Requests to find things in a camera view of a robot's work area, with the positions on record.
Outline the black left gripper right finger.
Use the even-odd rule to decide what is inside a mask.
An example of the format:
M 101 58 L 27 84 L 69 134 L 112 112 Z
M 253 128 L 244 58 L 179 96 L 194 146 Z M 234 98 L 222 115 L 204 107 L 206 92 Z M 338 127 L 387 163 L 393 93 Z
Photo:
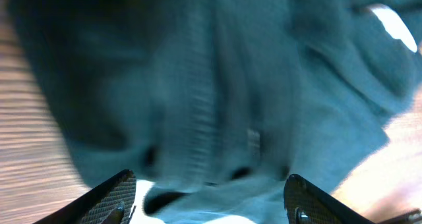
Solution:
M 289 224 L 374 224 L 298 174 L 284 186 Z

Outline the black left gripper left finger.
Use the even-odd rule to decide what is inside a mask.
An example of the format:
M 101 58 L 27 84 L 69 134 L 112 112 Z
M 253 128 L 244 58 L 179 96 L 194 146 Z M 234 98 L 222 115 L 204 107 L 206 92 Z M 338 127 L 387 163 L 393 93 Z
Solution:
M 136 177 L 128 169 L 93 188 L 34 224 L 129 224 L 136 196 Z

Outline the black t-shirt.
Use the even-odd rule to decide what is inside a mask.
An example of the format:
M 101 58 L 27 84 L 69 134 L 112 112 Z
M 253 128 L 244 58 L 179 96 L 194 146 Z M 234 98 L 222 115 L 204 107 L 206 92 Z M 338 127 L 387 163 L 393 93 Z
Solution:
M 421 56 L 421 0 L 10 0 L 73 165 L 94 187 L 130 169 L 166 223 L 283 223 L 297 173 L 333 191 L 387 143 Z

